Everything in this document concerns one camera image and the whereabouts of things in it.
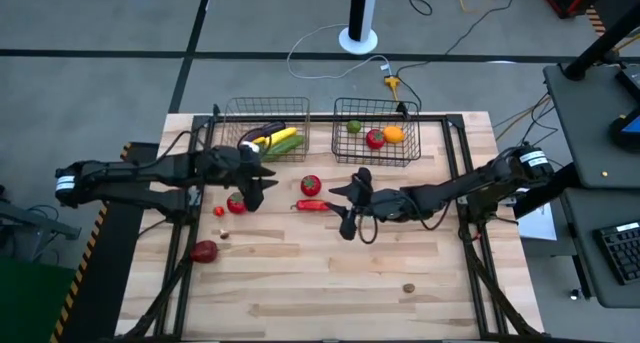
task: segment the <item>eggplant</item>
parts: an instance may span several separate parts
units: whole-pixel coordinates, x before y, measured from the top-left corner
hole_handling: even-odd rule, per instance
[[[245,134],[243,134],[242,137],[240,137],[240,139],[238,140],[237,147],[240,148],[240,143],[242,142],[245,142],[245,141],[253,142],[253,140],[256,138],[268,137],[273,133],[281,131],[285,128],[287,128],[287,125],[284,124],[284,122],[282,121],[271,122],[263,125],[262,127],[254,128],[246,132]]]

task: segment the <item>white cable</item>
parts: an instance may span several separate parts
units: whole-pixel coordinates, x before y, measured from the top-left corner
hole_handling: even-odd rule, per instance
[[[336,28],[336,27],[348,27],[348,24],[332,24],[332,25],[328,25],[328,26],[324,26],[324,27],[320,27],[316,30],[314,30],[313,32],[306,34],[305,36],[303,36],[302,38],[298,39],[298,41],[296,42],[296,44],[293,45],[293,47],[291,48],[291,50],[289,51],[289,54],[287,55],[287,68],[289,69],[289,73],[296,77],[296,78],[300,78],[300,79],[340,79],[343,78],[344,76],[346,76],[347,74],[353,72],[354,70],[362,67],[363,65],[369,63],[371,60],[373,60],[374,58],[382,58],[386,63],[387,63],[387,69],[389,71],[389,75],[393,75],[392,71],[391,71],[391,63],[389,63],[389,60],[382,55],[374,55],[371,56],[369,58],[367,58],[367,60],[360,62],[358,64],[356,64],[355,66],[347,69],[344,73],[338,75],[338,76],[317,76],[317,77],[311,77],[311,76],[301,76],[298,75],[296,73],[293,72],[293,70],[291,69],[291,55],[293,54],[293,52],[296,50],[296,48],[300,45],[300,43],[302,43],[303,40],[307,39],[308,37],[320,32],[321,30],[325,30],[325,29],[329,29],[329,28]]]

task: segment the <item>nut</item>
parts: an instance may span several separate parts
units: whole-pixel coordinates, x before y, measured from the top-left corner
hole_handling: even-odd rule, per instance
[[[413,293],[416,290],[416,286],[414,286],[413,284],[409,283],[409,284],[405,284],[402,286],[402,290],[405,293]]]

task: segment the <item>green lime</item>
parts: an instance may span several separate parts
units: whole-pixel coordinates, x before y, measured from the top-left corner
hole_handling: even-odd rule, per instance
[[[358,133],[362,129],[362,123],[360,121],[352,120],[347,123],[347,132]]]

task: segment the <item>wooden table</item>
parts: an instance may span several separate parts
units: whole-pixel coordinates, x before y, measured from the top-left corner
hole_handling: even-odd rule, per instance
[[[473,164],[483,165],[498,153],[489,115],[461,114]],[[160,153],[178,132],[190,129],[192,119],[190,114],[167,116]],[[421,123],[420,127],[422,158],[406,168],[369,167],[374,189],[437,184],[450,178],[440,125]],[[216,126],[215,143],[220,140],[221,128]],[[266,192],[264,203],[255,213],[215,217],[212,209],[225,206],[233,190],[206,188],[198,239],[217,242],[220,254],[214,263],[194,266],[184,339],[478,337],[455,209],[449,210],[440,228],[433,232],[425,231],[419,222],[381,224],[378,239],[370,246],[358,239],[342,240],[338,233],[340,219],[333,213],[290,210],[297,199],[303,198],[299,182],[307,174],[322,178],[319,198],[346,204],[327,189],[346,185],[358,166],[336,163],[330,128],[328,123],[312,123],[304,163],[266,165],[277,171],[275,178],[280,183]],[[453,138],[459,152],[455,133]],[[188,137],[184,137],[173,153],[186,151],[187,143]],[[464,172],[460,156],[457,161]],[[156,185],[155,189],[166,187]],[[513,218],[510,209],[501,209],[499,215]],[[147,211],[142,228],[160,219],[158,212]],[[226,241],[219,238],[221,228],[231,233]],[[542,330],[517,226],[494,221],[487,228],[501,288],[529,324]],[[365,229],[365,234],[371,234],[371,229]],[[171,225],[165,224],[138,241],[117,333],[130,329],[159,292],[170,236]],[[402,286],[407,283],[415,285],[415,292],[403,292]],[[176,288],[169,304],[167,329],[173,324],[177,292]],[[489,327],[495,332],[484,287],[483,300]]]

